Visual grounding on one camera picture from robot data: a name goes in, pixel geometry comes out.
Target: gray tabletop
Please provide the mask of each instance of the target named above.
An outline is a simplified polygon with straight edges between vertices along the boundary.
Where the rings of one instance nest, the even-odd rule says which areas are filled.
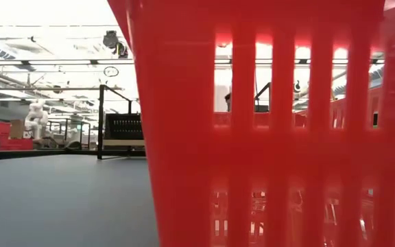
[[[0,247],[8,246],[158,246],[147,161],[0,161]]]

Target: white humanoid robot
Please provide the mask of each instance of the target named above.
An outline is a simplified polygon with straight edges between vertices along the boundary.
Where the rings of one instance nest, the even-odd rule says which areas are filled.
[[[34,139],[40,139],[42,128],[48,123],[48,113],[43,110],[45,100],[38,99],[29,106],[29,112],[25,118],[25,129],[31,130]]]

